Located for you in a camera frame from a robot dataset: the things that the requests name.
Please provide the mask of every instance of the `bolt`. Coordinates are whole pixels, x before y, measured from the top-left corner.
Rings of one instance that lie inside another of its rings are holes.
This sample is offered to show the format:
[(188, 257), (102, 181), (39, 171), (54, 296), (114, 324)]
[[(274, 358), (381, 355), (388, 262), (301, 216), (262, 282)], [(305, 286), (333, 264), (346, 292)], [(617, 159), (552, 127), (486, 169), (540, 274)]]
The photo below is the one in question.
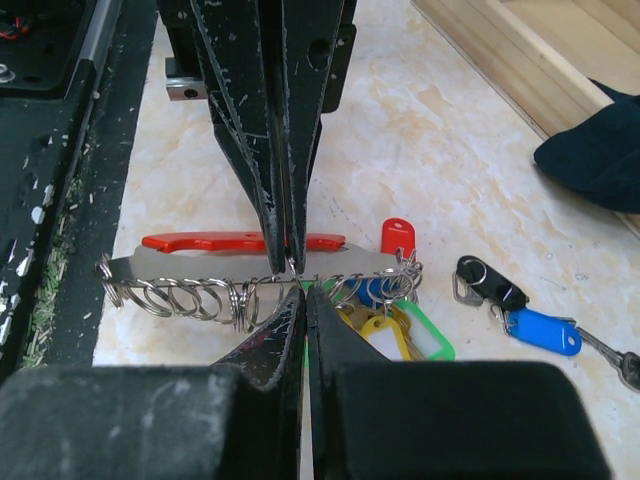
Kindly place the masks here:
[(4, 63), (0, 63), (0, 83), (9, 83), (16, 78), (16, 74), (9, 70)]

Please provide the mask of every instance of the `red handle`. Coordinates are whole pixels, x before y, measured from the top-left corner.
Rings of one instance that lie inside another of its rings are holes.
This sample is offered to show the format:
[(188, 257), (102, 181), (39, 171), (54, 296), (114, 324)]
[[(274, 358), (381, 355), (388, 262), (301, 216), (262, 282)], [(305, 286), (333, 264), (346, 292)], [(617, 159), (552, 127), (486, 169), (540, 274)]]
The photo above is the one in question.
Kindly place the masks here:
[(382, 253), (395, 254), (403, 249), (404, 258), (409, 258), (416, 248), (416, 231), (402, 218), (389, 218), (382, 224)]
[[(320, 252), (336, 252), (347, 241), (343, 235), (310, 233), (307, 249)], [(142, 239), (145, 247), (162, 253), (180, 250), (203, 250), (206, 252), (264, 253), (266, 244), (260, 232), (181, 232), (160, 233)]]

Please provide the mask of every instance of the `table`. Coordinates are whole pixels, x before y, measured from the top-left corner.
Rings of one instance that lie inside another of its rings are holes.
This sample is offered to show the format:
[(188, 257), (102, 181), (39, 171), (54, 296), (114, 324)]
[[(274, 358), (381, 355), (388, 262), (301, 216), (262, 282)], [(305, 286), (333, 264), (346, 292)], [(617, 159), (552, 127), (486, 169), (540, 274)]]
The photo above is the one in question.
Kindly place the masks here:
[[(486, 306), (456, 303), (451, 273), (476, 255), (531, 296), (615, 348), (638, 350), (640, 249), (610, 213), (541, 176), (540, 138), (409, 2), (361, 0), (340, 109), (324, 118), (309, 190), (309, 231), (342, 233), (378, 250), (380, 227), (402, 217), (425, 265), (425, 313), (458, 359), (541, 360), (578, 389), (618, 478), (639, 478), (640, 396), (585, 346), (575, 358), (511, 339)], [(161, 25), (122, 202), (113, 256), (150, 233), (257, 230), (257, 217), (215, 143), (205, 102), (170, 103)], [(105, 305), (95, 365), (208, 365), (246, 336), (185, 318)], [(311, 478), (305, 412), (302, 478)]]

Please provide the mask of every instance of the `black key tag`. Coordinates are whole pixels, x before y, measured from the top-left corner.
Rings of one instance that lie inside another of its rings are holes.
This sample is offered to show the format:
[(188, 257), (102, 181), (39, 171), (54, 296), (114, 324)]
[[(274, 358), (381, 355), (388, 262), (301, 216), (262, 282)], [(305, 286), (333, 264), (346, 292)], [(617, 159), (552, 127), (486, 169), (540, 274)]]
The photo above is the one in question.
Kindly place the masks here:
[[(466, 297), (489, 300), (503, 310), (511, 312), (521, 310), (529, 302), (529, 297), (520, 287), (477, 257), (471, 255), (460, 257), (456, 267), (456, 277), (470, 290)], [(457, 293), (457, 285), (454, 285), (454, 294)]]

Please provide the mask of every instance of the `wooden tray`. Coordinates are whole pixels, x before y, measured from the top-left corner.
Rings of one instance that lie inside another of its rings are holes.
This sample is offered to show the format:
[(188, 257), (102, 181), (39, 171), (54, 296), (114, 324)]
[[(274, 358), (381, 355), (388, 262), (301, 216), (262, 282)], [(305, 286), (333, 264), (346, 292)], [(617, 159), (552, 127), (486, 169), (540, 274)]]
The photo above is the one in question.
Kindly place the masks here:
[[(413, 0), (546, 138), (640, 94), (640, 0)], [(617, 214), (640, 238), (640, 215)]]

